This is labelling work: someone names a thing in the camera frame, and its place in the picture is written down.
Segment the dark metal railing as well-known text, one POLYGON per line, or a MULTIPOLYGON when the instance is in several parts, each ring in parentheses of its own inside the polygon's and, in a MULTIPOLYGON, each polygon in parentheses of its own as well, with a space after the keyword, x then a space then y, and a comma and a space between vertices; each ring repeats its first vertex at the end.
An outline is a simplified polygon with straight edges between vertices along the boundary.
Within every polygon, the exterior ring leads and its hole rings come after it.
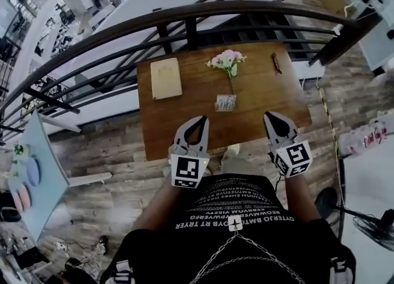
POLYGON ((108 92, 112 87, 128 83, 130 81, 128 73, 134 70, 139 62, 148 59, 155 52, 163 50, 167 55, 171 55, 171 45, 174 42, 183 41, 190 51, 195 51, 200 47, 202 39, 214 34, 265 30, 307 31, 307 27, 273 24, 217 26, 208 30, 198 29, 201 22, 224 15, 296 16, 339 24, 341 27, 339 32, 329 32, 331 35, 329 41, 319 40, 320 48, 318 50, 307 51, 307 59, 310 63, 320 61, 322 64, 328 64, 338 59, 382 20, 378 11, 370 7, 361 14, 360 18, 352 19, 283 1, 216 1, 157 10, 92 35, 55 56, 39 67, 32 75, 29 75, 0 104, 0 146, 4 145, 6 139, 11 139, 24 131, 25 118, 30 114, 30 110, 26 106, 34 100, 39 100, 38 108, 44 113, 54 112, 58 115, 66 112, 77 113, 78 109, 72 106, 72 103, 77 100, 77 97, 73 95, 74 89, 72 87, 64 92, 69 97, 68 100, 63 100, 62 93, 49 95, 47 87, 37 91, 33 89, 33 86, 43 77, 80 55, 125 36, 147 29, 151 30, 151 33, 142 42, 112 52, 72 70, 52 82, 51 86, 55 87, 87 70, 114 59, 120 59, 121 61, 116 68, 87 80, 87 83, 92 86, 92 93, 108 92), (125 57, 132 57, 132 60, 126 62, 123 60, 125 57))

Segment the white printed table card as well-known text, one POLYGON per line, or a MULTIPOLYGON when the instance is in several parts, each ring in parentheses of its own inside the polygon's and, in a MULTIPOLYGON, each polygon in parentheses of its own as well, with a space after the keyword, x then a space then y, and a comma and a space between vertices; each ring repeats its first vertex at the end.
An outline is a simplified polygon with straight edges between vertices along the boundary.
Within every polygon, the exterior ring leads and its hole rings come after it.
POLYGON ((236 95, 217 95, 215 111, 232 112, 236 107, 236 95))

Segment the black floor fan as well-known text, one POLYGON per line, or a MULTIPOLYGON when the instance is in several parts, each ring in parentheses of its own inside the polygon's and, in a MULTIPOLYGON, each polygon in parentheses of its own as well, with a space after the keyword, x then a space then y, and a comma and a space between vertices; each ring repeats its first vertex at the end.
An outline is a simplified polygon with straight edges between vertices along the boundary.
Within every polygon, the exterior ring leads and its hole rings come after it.
POLYGON ((394 209, 386 210, 381 218, 352 211, 337 205, 337 192, 329 187, 322 190, 315 205, 322 218, 328 218, 333 211, 353 216, 353 225, 378 245, 394 252, 394 209))

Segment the light blue table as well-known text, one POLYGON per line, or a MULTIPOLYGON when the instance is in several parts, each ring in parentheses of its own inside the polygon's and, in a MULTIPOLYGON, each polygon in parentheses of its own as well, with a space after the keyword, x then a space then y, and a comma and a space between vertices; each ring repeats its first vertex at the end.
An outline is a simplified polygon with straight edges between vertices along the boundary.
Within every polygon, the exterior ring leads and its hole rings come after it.
POLYGON ((14 143, 23 146, 22 155, 14 155, 9 172, 8 186, 12 192, 18 192, 25 184, 31 197, 31 207, 19 213, 22 221, 34 242, 37 242, 44 231, 52 213, 58 206, 64 193, 71 187, 105 182, 113 177, 111 172, 103 172, 80 177, 68 177, 52 149, 44 124, 56 124, 56 120, 33 112, 22 135, 14 143), (27 178, 25 161, 33 157, 37 159, 41 172, 39 185, 32 186, 27 178))

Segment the person's left forearm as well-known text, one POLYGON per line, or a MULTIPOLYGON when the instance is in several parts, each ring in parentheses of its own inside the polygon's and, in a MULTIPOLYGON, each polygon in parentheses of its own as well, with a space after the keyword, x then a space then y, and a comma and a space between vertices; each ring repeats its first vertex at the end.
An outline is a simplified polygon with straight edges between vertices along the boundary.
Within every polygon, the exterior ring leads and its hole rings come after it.
POLYGON ((169 220, 181 193, 180 187, 174 187, 170 181, 165 181, 135 221, 133 230, 160 230, 169 220))

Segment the person's black printed t-shirt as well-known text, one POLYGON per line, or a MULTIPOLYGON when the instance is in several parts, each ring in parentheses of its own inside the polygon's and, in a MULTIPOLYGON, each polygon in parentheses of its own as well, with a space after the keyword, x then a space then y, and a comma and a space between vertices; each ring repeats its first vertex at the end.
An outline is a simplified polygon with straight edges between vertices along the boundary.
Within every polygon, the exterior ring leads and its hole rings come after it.
POLYGON ((160 230, 124 237, 100 284, 355 284, 356 259, 329 223, 295 217, 266 177, 181 189, 160 230))

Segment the pink plate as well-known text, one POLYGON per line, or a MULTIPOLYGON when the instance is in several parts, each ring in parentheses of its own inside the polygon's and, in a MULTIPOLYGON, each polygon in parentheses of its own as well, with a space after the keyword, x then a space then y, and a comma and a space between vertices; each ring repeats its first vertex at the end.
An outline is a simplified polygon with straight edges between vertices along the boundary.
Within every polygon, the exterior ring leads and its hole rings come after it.
POLYGON ((16 210, 19 213, 22 213, 23 212, 23 204, 22 204, 22 201, 20 199, 18 192, 12 192, 12 198, 13 198, 16 210))
POLYGON ((22 202, 23 208, 28 209, 31 207, 31 197, 30 193, 28 191, 28 188, 25 184, 22 184, 18 190, 18 194, 20 197, 20 200, 22 202))

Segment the pink flower bouquet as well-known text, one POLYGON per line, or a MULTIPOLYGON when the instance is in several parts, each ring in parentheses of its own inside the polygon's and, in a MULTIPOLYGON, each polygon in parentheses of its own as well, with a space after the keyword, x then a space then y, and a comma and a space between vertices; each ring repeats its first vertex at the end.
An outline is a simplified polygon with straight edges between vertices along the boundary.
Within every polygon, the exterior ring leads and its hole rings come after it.
POLYGON ((227 49, 221 54, 216 55, 206 62, 209 68, 218 68, 223 70, 230 80, 232 93, 234 92, 233 79, 238 74, 238 64, 245 62, 247 59, 242 53, 227 49))

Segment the dark folded eyeglasses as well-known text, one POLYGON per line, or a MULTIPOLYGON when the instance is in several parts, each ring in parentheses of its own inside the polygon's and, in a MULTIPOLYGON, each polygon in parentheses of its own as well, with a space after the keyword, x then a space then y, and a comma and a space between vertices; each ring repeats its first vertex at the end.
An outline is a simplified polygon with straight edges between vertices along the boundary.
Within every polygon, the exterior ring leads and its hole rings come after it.
POLYGON ((273 62, 273 66, 274 66, 274 68, 275 68, 275 71, 276 71, 278 74, 282 75, 283 72, 281 71, 280 64, 279 64, 279 61, 278 61, 277 56, 276 56, 275 53, 272 53, 272 54, 271 54, 271 59, 272 59, 272 62, 273 62))

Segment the shrink-wrapped water bottle pack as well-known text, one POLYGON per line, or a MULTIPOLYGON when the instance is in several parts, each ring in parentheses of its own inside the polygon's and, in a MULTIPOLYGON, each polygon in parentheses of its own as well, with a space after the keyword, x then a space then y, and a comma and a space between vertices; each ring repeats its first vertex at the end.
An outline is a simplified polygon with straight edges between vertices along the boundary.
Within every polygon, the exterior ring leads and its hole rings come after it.
POLYGON ((350 132, 339 136, 337 145, 339 153, 345 155, 360 155, 364 151, 380 145, 387 137, 386 123, 374 119, 350 132))

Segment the person's right forearm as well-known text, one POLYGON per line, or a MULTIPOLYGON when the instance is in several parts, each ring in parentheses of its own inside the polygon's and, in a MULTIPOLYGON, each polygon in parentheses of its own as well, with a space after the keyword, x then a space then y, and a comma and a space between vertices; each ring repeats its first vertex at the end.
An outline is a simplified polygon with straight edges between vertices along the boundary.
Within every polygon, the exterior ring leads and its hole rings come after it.
POLYGON ((302 174, 285 179, 288 210, 303 222, 320 219, 307 181, 302 174))

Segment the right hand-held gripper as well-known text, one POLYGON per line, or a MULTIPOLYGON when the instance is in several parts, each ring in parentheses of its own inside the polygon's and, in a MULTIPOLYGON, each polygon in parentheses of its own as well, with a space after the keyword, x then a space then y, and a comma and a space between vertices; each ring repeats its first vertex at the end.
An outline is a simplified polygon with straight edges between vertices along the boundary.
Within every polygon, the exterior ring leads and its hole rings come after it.
POLYGON ((307 140, 298 135, 293 120, 277 113, 265 112, 263 122, 271 142, 269 156, 273 164, 286 177, 305 173, 312 161, 307 140))

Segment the beige book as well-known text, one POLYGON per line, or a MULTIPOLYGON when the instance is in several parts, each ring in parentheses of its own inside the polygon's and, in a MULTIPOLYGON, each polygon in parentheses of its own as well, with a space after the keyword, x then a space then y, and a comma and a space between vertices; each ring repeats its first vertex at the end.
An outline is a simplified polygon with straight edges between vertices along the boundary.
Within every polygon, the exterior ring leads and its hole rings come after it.
POLYGON ((179 62, 176 58, 152 62, 150 71, 151 90, 154 100, 182 95, 179 62))

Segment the blue plate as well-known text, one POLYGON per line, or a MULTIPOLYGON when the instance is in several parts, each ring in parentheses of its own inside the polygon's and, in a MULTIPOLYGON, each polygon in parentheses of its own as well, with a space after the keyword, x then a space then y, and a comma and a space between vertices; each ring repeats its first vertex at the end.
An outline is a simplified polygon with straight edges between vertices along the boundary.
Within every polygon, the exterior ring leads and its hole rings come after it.
POLYGON ((27 178, 32 186, 37 186, 41 180, 41 172, 37 159, 29 157, 25 161, 25 169, 27 178))

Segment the brown wooden table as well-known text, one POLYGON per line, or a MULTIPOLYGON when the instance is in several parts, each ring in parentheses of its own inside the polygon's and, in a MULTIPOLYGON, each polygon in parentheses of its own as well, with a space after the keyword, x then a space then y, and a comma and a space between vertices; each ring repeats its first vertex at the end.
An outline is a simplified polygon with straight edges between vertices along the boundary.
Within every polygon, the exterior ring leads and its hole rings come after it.
POLYGON ((263 114, 281 113, 301 128, 312 123, 299 80, 287 50, 278 43, 230 46, 247 57, 238 65, 232 93, 226 73, 206 62, 225 50, 212 47, 175 55, 179 62, 182 95, 154 100, 151 90, 151 60, 137 66, 137 86, 143 141, 147 160, 167 157, 177 129, 188 120, 205 115, 209 119, 208 148, 222 148, 266 136, 263 114), (282 75, 275 71, 275 53, 282 75), (217 95, 236 95, 232 112, 215 111, 217 95))

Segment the person's grey trousers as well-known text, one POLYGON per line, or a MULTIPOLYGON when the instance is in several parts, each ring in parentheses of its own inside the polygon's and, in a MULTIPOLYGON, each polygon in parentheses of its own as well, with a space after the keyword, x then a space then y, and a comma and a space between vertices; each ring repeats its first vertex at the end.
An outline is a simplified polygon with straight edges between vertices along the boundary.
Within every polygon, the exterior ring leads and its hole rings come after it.
POLYGON ((227 150, 221 160, 222 174, 241 174, 243 172, 244 160, 238 157, 234 150, 227 150))

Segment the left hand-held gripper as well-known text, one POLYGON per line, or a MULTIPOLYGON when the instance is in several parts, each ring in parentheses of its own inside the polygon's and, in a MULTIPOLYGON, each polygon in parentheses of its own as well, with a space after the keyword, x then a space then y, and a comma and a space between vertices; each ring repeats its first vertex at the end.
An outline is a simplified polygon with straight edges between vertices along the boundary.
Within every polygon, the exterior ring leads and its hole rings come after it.
POLYGON ((178 128, 174 137, 176 145, 170 146, 168 156, 173 187, 198 187, 210 161, 210 155, 207 153, 208 139, 207 116, 192 118, 178 128))

